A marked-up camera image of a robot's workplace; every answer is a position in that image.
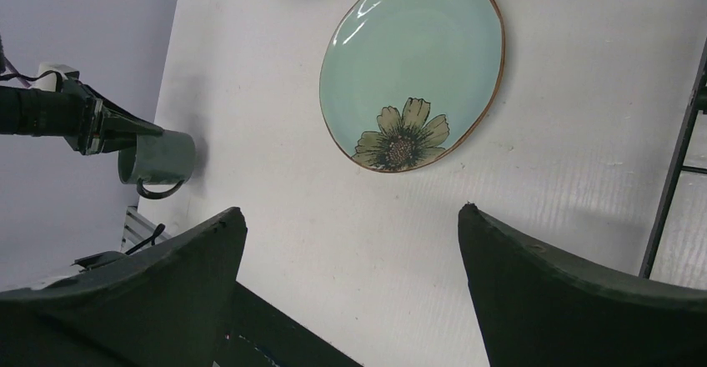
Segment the teal flower plate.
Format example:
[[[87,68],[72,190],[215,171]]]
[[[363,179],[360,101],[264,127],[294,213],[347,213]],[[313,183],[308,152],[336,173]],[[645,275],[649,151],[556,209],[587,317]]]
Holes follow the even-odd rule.
[[[362,168],[425,167],[453,152],[483,120],[504,58],[495,0],[358,0],[323,57],[325,126]]]

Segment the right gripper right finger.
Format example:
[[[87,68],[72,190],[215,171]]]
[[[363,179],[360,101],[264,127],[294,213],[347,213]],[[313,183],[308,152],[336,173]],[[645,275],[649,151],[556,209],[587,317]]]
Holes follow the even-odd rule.
[[[604,267],[466,204],[460,253],[492,366],[703,366],[706,293]]]

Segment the dark green mug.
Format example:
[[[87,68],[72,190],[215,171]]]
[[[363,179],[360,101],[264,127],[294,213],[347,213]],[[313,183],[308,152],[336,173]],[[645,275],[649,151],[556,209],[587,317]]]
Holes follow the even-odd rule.
[[[138,135],[133,147],[118,152],[118,177],[144,199],[165,199],[190,180],[196,157],[195,142],[187,133]]]

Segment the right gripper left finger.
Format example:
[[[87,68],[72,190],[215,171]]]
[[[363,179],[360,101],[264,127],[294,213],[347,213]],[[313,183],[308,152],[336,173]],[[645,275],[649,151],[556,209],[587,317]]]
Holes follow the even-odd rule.
[[[161,244],[1,295],[4,366],[210,366],[247,237],[232,207]]]

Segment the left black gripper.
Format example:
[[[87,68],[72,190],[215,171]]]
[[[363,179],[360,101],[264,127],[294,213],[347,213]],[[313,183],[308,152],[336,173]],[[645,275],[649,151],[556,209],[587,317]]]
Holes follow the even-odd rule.
[[[138,136],[160,136],[164,132],[163,128],[136,117],[76,78],[64,78],[60,93],[80,101],[76,132],[64,138],[71,149],[81,155],[136,147]]]

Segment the black wire dish rack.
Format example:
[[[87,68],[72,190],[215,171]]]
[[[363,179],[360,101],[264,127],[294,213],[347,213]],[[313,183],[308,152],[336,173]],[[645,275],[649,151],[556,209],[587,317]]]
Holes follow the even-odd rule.
[[[694,132],[694,126],[700,114],[706,115],[706,44],[704,44],[700,54],[689,101],[684,112],[679,136],[674,146],[668,173],[659,198],[657,212],[639,268],[640,278],[648,279],[652,273],[680,175],[684,172],[695,173],[702,176],[706,175],[706,168],[686,165],[684,163]]]

